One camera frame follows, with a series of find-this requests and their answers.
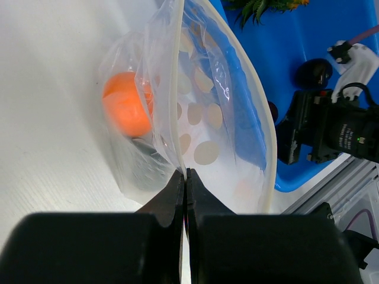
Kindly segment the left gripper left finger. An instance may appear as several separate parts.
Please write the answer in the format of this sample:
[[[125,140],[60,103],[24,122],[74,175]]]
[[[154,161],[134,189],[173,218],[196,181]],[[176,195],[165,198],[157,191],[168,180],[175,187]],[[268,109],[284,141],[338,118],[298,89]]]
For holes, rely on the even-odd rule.
[[[6,283],[179,283],[185,182],[134,213],[35,213],[5,245]]]

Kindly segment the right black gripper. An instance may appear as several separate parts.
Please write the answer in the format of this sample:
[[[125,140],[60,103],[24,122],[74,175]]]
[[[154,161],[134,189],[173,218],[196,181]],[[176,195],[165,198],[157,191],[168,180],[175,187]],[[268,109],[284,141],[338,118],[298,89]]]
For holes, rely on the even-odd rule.
[[[347,153],[359,159],[378,162],[378,104],[370,90],[363,93],[367,109],[358,98],[349,100],[339,91],[295,91],[289,110],[277,125],[278,158],[285,164],[297,163],[302,145],[311,147],[308,159],[321,164]]]

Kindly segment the clear zip top bag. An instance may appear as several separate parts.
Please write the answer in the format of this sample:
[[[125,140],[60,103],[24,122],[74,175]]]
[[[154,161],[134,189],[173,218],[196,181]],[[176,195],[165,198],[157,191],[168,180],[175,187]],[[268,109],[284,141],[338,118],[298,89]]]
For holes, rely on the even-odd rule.
[[[126,197],[146,204],[174,171],[194,169],[238,214],[269,211],[277,170],[274,123],[259,76],[209,1],[164,1],[142,32],[119,38],[100,68],[150,85],[152,130],[131,138],[109,119],[113,173]]]

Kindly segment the orange persimmon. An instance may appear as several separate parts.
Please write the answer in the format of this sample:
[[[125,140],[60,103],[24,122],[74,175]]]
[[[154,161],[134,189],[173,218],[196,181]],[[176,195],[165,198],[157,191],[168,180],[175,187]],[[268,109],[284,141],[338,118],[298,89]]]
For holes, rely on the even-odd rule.
[[[149,116],[153,112],[153,94],[150,85],[143,87],[141,100],[134,72],[121,72],[107,80],[102,92],[102,105],[109,119],[120,133],[141,137],[152,130]]]

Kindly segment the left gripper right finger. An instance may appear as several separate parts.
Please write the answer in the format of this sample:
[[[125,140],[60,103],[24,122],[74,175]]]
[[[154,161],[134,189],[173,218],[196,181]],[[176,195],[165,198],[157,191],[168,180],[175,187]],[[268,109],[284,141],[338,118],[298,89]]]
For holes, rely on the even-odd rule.
[[[238,215],[187,171],[192,283],[361,283],[345,237],[325,217]]]

